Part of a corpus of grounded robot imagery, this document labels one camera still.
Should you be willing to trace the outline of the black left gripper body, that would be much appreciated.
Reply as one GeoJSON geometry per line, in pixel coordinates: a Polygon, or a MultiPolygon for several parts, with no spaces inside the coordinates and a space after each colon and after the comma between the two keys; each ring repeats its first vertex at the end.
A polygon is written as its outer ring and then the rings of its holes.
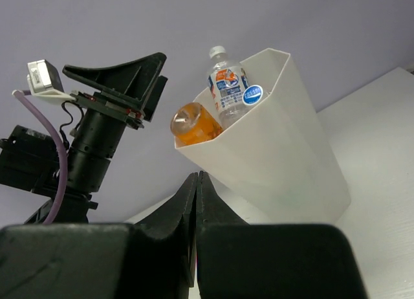
{"type": "Polygon", "coordinates": [[[95,92],[93,95],[77,92],[76,103],[84,108],[95,110],[119,120],[132,129],[138,129],[143,127],[143,121],[152,121],[167,81],[168,79],[165,76],[157,78],[155,86],[150,91],[149,98],[142,109],[138,105],[130,104],[105,92],[95,92]]]}

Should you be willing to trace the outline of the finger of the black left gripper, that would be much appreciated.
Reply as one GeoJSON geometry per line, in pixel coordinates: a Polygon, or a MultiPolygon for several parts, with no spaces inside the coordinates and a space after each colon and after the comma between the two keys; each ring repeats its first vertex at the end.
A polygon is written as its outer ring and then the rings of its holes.
{"type": "Polygon", "coordinates": [[[101,92],[116,92],[144,100],[156,86],[167,60],[162,52],[110,67],[86,68],[65,65],[63,74],[68,78],[101,92]]]}

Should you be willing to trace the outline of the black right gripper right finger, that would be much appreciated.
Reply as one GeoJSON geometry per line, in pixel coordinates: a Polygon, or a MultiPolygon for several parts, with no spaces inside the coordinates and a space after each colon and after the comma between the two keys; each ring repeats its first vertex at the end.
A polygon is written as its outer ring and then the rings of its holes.
{"type": "Polygon", "coordinates": [[[243,261],[230,231],[245,229],[248,224],[218,196],[204,171],[197,181],[195,226],[200,297],[233,298],[243,261]]]}

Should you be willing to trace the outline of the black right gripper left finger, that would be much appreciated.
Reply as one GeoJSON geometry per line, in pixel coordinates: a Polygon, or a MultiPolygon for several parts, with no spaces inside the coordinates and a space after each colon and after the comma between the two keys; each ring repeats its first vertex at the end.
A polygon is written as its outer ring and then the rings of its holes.
{"type": "Polygon", "coordinates": [[[132,286],[137,298],[187,298],[195,283],[198,174],[136,224],[132,286]]]}

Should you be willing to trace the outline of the blue orange label clear bottle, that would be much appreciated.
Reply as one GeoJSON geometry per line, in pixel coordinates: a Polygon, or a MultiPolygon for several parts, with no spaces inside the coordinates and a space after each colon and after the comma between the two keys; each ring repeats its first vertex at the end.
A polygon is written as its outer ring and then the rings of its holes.
{"type": "Polygon", "coordinates": [[[231,60],[223,46],[212,47],[208,85],[223,129],[228,129],[248,112],[243,93],[250,86],[244,67],[231,60]]]}

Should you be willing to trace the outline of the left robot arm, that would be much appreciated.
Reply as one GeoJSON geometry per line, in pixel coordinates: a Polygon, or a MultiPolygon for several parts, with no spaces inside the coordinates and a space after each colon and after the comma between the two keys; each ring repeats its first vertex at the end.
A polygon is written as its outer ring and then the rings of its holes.
{"type": "Polygon", "coordinates": [[[1,184],[48,197],[29,223],[88,221],[88,211],[98,206],[91,197],[100,189],[125,129],[139,129],[153,118],[167,82],[161,74],[166,59],[156,52],[110,67],[66,65],[61,72],[47,60],[28,63],[28,89],[15,90],[13,95],[46,133],[16,126],[1,140],[1,184]],[[94,93],[66,93],[61,73],[94,93]],[[80,110],[80,120],[69,122],[72,141],[31,98],[80,110]]]}

